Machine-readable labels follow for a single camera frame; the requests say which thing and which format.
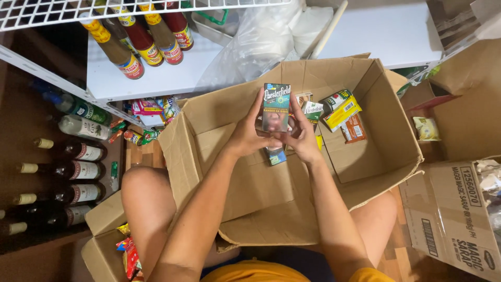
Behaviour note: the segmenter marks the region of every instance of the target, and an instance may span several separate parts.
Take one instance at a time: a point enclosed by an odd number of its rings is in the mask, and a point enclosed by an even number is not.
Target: hand
[[[231,154],[237,158],[248,156],[264,147],[282,147],[280,140],[271,137],[270,133],[259,132],[255,128],[255,121],[259,114],[265,89],[261,88],[248,114],[240,120],[235,127],[235,131],[224,146]]]
[[[282,141],[282,143],[291,146],[301,161],[307,165],[323,162],[324,157],[318,149],[313,124],[308,121],[305,114],[301,111],[297,99],[291,99],[291,107],[296,118],[292,136],[286,132],[273,132],[272,136]]]

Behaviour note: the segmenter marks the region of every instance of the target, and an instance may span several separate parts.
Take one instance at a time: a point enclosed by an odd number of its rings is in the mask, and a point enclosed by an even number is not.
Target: forearm
[[[368,258],[364,242],[327,165],[318,162],[308,166],[308,171],[324,254],[336,277],[340,281],[349,279],[344,274],[349,276],[353,272],[346,271],[346,268],[354,267],[356,270],[371,266],[370,262],[366,263]]]
[[[236,157],[221,151],[176,221],[159,265],[201,270],[221,223]]]

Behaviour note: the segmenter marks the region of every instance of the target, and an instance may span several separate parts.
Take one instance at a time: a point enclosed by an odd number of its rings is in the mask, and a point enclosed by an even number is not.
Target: green bottle
[[[45,100],[54,104],[63,113],[75,114],[106,126],[110,125],[113,116],[98,106],[94,106],[71,94],[57,94],[52,91],[42,94]]]

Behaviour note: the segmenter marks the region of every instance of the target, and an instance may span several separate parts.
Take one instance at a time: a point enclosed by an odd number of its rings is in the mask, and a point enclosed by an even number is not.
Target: orange shirt
[[[259,260],[244,260],[220,267],[200,282],[310,282],[301,273],[282,264]],[[374,268],[361,268],[350,282],[391,282],[390,277]]]

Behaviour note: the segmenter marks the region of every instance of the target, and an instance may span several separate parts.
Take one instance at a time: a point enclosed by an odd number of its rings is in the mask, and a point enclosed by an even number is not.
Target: dark shorts
[[[252,259],[246,257],[242,253],[235,258],[227,260],[218,265],[207,267],[202,270],[200,279],[204,278],[211,271],[218,269],[225,265],[235,264],[237,262]],[[268,259],[265,261],[280,263],[297,270],[302,275],[306,276],[311,282],[334,282],[334,276],[331,269],[327,264],[325,256],[321,253],[297,248],[292,246],[279,247]]]

